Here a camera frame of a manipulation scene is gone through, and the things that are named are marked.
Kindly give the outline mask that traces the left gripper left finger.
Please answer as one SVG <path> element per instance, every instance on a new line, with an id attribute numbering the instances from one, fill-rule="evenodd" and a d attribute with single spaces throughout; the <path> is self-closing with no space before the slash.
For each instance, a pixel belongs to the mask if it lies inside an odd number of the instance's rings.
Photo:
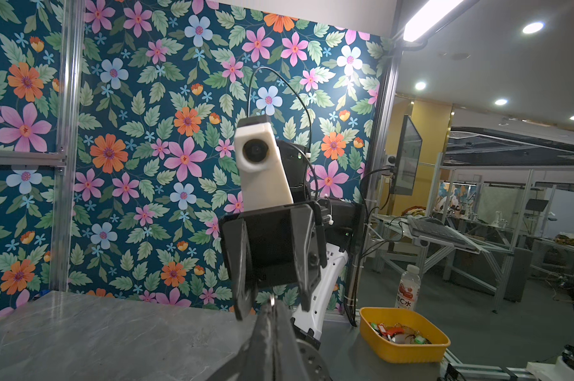
<path id="1" fill-rule="evenodd" d="M 274 380 L 276 328 L 277 304 L 266 304 L 258 314 L 250 339 L 208 380 Z"/>

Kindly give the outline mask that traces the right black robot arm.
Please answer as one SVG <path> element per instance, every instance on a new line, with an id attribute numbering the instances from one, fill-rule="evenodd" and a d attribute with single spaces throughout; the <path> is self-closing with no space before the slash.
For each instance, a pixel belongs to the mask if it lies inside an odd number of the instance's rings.
<path id="1" fill-rule="evenodd" d="M 271 137 L 245 137 L 235 147 L 245 209 L 219 221 L 234 314 L 239 321 L 250 315 L 261 289 L 294 284 L 299 305 L 288 322 L 301 338 L 319 342 L 360 209 L 331 198 L 295 201 L 307 188 L 291 189 Z"/>

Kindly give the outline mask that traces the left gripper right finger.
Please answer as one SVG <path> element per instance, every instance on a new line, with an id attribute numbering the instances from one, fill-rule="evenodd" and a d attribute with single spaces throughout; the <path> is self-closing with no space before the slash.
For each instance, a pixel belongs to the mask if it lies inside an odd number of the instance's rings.
<path id="1" fill-rule="evenodd" d="M 290 317 L 282 301 L 273 303 L 273 379 L 331 380 L 319 351 L 296 337 Z"/>

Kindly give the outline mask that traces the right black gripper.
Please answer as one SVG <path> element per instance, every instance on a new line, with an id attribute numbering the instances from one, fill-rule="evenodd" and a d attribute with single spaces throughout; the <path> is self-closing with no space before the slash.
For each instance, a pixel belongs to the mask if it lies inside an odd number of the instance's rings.
<path id="1" fill-rule="evenodd" d="M 250 314 L 255 287 L 297 284 L 301 308 L 310 311 L 321 269 L 328 264 L 323 220 L 327 215 L 319 203 L 307 201 L 220 219 L 223 257 L 239 321 Z"/>

